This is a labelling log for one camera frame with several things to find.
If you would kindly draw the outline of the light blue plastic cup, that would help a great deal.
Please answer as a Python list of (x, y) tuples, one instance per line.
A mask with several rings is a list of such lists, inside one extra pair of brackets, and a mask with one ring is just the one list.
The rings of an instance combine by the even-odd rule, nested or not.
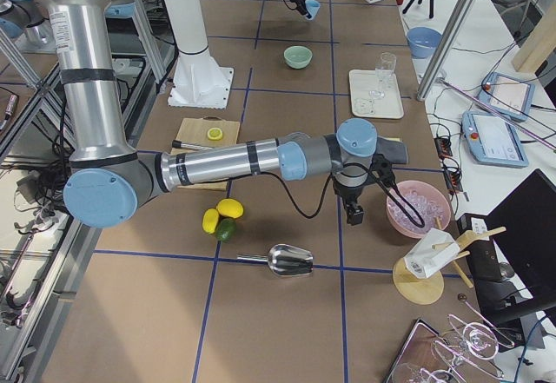
[(317, 0), (306, 0), (305, 8), (307, 10), (307, 14), (305, 15), (305, 18), (309, 21), (314, 20), (316, 18), (316, 15), (318, 14), (320, 7), (321, 3)]

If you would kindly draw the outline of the green ceramic bowl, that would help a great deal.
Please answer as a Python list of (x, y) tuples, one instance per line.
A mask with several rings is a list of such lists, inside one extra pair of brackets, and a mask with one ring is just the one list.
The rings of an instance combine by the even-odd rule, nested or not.
[(290, 69), (305, 69), (313, 59), (313, 52), (308, 47), (293, 45), (283, 51), (283, 58)]

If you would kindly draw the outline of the pink bowl with ice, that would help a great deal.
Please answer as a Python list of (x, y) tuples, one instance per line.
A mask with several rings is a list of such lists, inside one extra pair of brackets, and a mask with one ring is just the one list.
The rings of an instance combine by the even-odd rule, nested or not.
[(432, 228), (445, 229), (452, 215), (447, 198), (422, 181), (403, 181), (391, 189), (386, 201), (387, 218), (400, 233), (421, 238)]

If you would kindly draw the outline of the metal ice scoop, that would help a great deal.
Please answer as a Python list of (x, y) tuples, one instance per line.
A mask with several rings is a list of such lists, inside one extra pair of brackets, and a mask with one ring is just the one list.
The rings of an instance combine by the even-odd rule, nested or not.
[(271, 247), (266, 255), (238, 254), (239, 261), (264, 262), (269, 269), (280, 277), (297, 277), (313, 273), (313, 254), (303, 248), (285, 243)]

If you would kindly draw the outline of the blue plastic bowl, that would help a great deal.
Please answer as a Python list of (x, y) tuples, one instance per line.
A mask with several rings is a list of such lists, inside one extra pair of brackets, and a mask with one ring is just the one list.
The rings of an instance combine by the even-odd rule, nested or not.
[(428, 27), (414, 27), (407, 32), (407, 43), (412, 58), (429, 58), (440, 45), (442, 34)]

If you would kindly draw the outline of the grey folded cloth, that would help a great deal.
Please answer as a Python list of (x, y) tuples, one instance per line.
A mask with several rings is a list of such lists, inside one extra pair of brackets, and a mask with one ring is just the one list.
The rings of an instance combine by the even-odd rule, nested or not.
[(393, 164), (407, 164), (408, 152), (403, 142), (379, 136), (376, 145), (376, 154), (383, 155)]

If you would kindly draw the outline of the white paper carton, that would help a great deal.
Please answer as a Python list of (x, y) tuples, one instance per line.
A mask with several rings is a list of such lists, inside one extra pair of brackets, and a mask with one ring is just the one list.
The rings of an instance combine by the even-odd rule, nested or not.
[(416, 278), (427, 279), (452, 261), (459, 251), (459, 245), (448, 232), (431, 228), (403, 261)]

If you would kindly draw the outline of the wooden mug tree stand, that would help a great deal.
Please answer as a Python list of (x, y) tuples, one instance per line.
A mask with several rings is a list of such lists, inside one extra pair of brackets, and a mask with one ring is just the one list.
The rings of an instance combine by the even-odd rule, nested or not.
[[(470, 255), (468, 248), (475, 241), (485, 240), (486, 238), (505, 231), (506, 227), (494, 228), (481, 234), (477, 234), (473, 230), (467, 230), (455, 239), (460, 247), (460, 251), (452, 261), (446, 264), (446, 266), (452, 265), (467, 286), (473, 288), (473, 283), (467, 278), (467, 275), (457, 264), (457, 260)], [(407, 270), (403, 261), (404, 257), (405, 256), (397, 260), (393, 267), (393, 281), (398, 292), (407, 300), (418, 305), (430, 305), (435, 303), (442, 296), (444, 291), (444, 277), (441, 270), (427, 279), (418, 279)]]

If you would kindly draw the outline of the clear wine glass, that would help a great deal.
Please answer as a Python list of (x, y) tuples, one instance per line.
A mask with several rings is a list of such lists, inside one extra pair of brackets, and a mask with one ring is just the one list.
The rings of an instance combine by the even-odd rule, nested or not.
[(369, 94), (373, 99), (383, 99), (386, 90), (392, 82), (392, 76), (396, 66), (396, 55), (390, 52), (381, 53), (375, 64), (376, 87)]

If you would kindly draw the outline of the cream serving tray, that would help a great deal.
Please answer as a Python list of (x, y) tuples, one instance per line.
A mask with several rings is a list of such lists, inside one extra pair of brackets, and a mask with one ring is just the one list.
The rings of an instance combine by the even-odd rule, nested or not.
[(351, 110), (355, 116), (399, 120), (404, 116), (395, 74), (379, 79), (374, 70), (348, 72)]

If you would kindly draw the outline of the yellow lemon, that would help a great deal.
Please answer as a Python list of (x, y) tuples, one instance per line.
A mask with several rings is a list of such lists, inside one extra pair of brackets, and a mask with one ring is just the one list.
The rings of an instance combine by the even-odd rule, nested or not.
[(207, 234), (213, 234), (219, 224), (220, 213), (215, 208), (209, 208), (202, 217), (202, 229)]
[(221, 216), (238, 219), (244, 214), (243, 205), (232, 198), (225, 198), (220, 200), (216, 205), (216, 210)]

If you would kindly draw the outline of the green lime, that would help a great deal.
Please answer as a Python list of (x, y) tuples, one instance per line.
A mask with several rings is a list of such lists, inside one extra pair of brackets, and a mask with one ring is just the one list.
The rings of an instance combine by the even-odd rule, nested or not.
[(233, 218), (224, 218), (216, 227), (215, 237), (218, 241), (229, 241), (235, 234), (237, 229), (236, 221)]

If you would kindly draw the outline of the wooden cutting board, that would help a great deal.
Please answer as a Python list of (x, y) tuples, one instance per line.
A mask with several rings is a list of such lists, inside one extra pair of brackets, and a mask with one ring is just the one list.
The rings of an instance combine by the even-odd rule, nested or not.
[[(237, 121), (227, 121), (216, 117), (183, 118), (175, 139), (181, 142), (186, 142), (188, 144), (196, 144), (211, 148), (227, 147), (236, 144), (240, 127), (241, 124)], [(223, 133), (222, 139), (209, 139), (207, 132), (213, 128), (221, 129)], [(190, 153), (193, 151), (195, 150), (177, 149), (172, 147), (170, 154), (174, 155), (178, 153)], [(225, 191), (227, 189), (227, 186), (227, 182), (218, 182), (208, 184), (196, 184), (180, 188)]]

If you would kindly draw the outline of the half lemon slice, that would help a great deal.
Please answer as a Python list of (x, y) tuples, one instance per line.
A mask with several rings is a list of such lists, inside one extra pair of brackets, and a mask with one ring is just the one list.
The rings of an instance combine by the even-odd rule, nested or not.
[(223, 139), (224, 132), (220, 127), (211, 127), (207, 130), (206, 137), (210, 141), (217, 142)]

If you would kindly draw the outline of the near teach pendant tablet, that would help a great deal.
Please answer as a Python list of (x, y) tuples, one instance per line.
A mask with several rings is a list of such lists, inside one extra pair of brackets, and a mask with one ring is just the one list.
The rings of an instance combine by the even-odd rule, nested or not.
[(479, 164), (508, 168), (525, 168), (529, 161), (517, 131), (497, 116), (486, 112), (462, 114), (464, 138)]

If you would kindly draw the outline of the teach pendant tablet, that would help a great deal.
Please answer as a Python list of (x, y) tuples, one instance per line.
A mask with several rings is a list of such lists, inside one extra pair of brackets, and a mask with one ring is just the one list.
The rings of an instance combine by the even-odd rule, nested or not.
[(529, 161), (517, 131), (497, 116), (486, 112), (462, 114), (464, 138), (479, 164), (508, 168), (525, 168)]
[(493, 72), (486, 77), (478, 99), (494, 107), (501, 114), (517, 122), (524, 122), (528, 118), (534, 91), (532, 83)]

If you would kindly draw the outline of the far teach pendant tablet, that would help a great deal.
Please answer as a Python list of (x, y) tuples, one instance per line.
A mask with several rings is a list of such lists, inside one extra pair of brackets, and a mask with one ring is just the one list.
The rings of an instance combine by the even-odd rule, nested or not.
[(478, 99), (494, 107), (501, 114), (517, 122), (524, 122), (528, 118), (534, 91), (532, 83), (493, 72), (486, 77)]

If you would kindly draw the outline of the aluminium frame post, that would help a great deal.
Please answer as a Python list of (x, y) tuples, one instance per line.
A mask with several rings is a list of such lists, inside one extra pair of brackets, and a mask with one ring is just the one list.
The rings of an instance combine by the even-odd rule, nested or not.
[(418, 101), (424, 102), (436, 80), (440, 69), (446, 61), (450, 49), (455, 43), (461, 27), (465, 23), (467, 16), (474, 5), (475, 0), (457, 0), (453, 12), (447, 21), (443, 31), (440, 44), (434, 52), (426, 71), (421, 78), (419, 88), (416, 93)]

